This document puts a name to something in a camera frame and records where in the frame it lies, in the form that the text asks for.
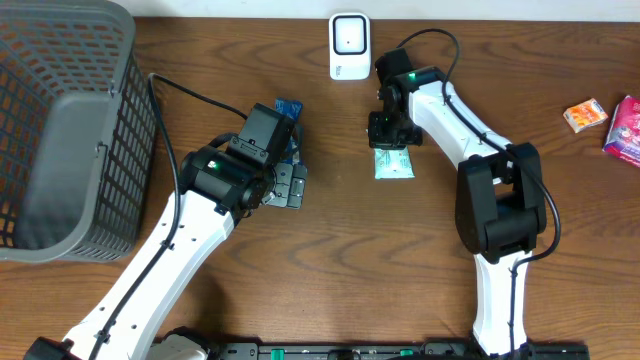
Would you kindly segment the purple sanitary pad pack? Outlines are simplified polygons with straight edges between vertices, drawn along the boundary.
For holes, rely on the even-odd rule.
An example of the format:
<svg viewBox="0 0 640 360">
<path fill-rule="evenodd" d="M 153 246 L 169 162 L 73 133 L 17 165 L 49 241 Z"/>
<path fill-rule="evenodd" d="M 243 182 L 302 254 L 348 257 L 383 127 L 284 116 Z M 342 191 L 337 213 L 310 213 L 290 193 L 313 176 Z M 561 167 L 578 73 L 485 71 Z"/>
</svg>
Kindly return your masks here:
<svg viewBox="0 0 640 360">
<path fill-rule="evenodd" d="M 603 151 L 639 166 L 639 100 L 627 95 L 617 106 Z"/>
</svg>

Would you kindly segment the orange tissue pack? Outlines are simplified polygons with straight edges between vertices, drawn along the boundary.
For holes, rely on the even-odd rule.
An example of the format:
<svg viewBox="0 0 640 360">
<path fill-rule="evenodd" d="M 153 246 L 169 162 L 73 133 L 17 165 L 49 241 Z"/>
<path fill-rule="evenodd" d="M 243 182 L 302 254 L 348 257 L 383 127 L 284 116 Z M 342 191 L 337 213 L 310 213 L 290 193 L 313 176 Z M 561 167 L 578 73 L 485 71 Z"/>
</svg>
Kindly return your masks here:
<svg viewBox="0 0 640 360">
<path fill-rule="evenodd" d="M 602 124 L 609 118 L 594 98 L 566 109 L 563 117 L 575 133 Z"/>
</svg>

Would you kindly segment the teal wet wipes packet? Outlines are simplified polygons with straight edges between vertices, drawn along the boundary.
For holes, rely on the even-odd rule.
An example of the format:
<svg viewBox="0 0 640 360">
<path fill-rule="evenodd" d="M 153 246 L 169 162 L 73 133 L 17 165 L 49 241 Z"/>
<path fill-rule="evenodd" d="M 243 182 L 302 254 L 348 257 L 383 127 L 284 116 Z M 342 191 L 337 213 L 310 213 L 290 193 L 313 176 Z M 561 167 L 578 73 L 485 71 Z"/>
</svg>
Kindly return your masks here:
<svg viewBox="0 0 640 360">
<path fill-rule="evenodd" d="M 375 150 L 375 179 L 412 179 L 414 172 L 407 148 L 402 150 Z"/>
</svg>

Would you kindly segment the blue snack packet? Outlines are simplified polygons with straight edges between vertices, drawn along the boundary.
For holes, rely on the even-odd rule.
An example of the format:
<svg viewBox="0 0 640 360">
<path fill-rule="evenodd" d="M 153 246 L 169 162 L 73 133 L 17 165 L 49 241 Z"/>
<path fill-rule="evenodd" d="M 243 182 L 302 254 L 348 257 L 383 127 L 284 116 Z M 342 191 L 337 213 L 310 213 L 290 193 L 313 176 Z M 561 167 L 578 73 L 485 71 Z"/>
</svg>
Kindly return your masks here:
<svg viewBox="0 0 640 360">
<path fill-rule="evenodd" d="M 291 165 L 299 165 L 302 163 L 301 145 L 304 135 L 302 126 L 299 124 L 299 118 L 303 109 L 303 104 L 297 100 L 277 98 L 275 100 L 275 109 L 279 113 L 290 117 L 295 123 L 294 130 L 289 139 L 282 161 Z"/>
</svg>

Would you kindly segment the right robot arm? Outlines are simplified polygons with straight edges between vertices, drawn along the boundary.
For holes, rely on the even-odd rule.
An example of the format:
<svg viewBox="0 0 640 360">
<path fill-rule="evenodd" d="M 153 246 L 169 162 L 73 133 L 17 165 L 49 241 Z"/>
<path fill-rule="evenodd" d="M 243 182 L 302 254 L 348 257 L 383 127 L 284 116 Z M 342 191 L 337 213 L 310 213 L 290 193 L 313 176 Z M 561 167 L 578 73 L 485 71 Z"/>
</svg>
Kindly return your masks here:
<svg viewBox="0 0 640 360">
<path fill-rule="evenodd" d="M 544 196 L 533 180 L 541 173 L 537 150 L 492 131 L 436 67 L 377 76 L 383 108 L 369 116 L 371 147 L 401 150 L 428 134 L 457 171 L 455 226 L 477 278 L 475 352 L 520 356 L 527 345 L 524 260 L 546 228 Z"/>
</svg>

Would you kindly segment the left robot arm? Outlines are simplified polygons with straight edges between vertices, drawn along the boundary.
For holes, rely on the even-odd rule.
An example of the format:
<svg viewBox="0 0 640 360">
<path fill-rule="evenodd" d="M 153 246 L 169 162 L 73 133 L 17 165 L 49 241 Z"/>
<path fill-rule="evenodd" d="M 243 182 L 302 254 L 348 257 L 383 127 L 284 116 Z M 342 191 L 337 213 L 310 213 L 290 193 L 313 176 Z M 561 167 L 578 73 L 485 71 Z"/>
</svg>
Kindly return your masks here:
<svg viewBox="0 0 640 360">
<path fill-rule="evenodd" d="M 195 273 L 240 220 L 261 205 L 297 209 L 307 169 L 298 148 L 189 153 L 157 225 L 114 286 L 62 341 L 37 338 L 38 359 L 208 359 L 213 350 L 181 330 L 155 339 Z"/>
</svg>

